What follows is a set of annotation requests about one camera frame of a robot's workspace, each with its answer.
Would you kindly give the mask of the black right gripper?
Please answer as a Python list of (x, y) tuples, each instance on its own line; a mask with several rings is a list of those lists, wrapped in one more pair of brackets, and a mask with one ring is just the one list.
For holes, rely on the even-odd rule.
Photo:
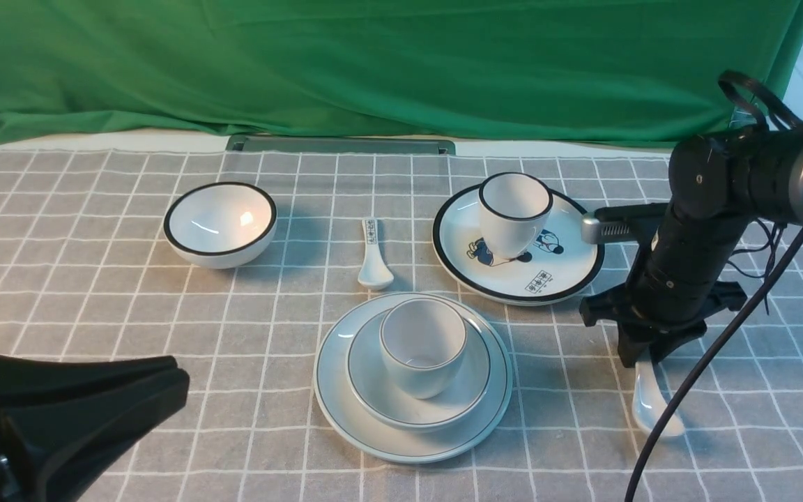
[(726, 310), (738, 312), (747, 300), (736, 282), (681, 287), (641, 279), (584, 298), (579, 312), (587, 326), (614, 321), (618, 358), (625, 368), (635, 368), (641, 357), (660, 363), (679, 347), (701, 339), (707, 318)]

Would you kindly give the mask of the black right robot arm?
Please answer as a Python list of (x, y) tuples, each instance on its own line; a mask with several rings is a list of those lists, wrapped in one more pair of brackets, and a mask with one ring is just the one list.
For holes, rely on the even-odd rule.
[(602, 207), (582, 219), (587, 243), (638, 243), (627, 280), (579, 308), (586, 326), (616, 323), (625, 367), (644, 355), (662, 361), (702, 337), (707, 318), (742, 308), (742, 286), (718, 277), (750, 222), (803, 225), (803, 123), (683, 140), (671, 153), (668, 181), (667, 203)]

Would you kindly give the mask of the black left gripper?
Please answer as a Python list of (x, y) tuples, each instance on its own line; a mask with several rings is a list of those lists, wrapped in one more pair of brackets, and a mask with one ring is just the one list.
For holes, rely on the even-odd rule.
[(187, 404), (172, 356), (57, 363), (0, 355), (0, 501), (77, 501)]

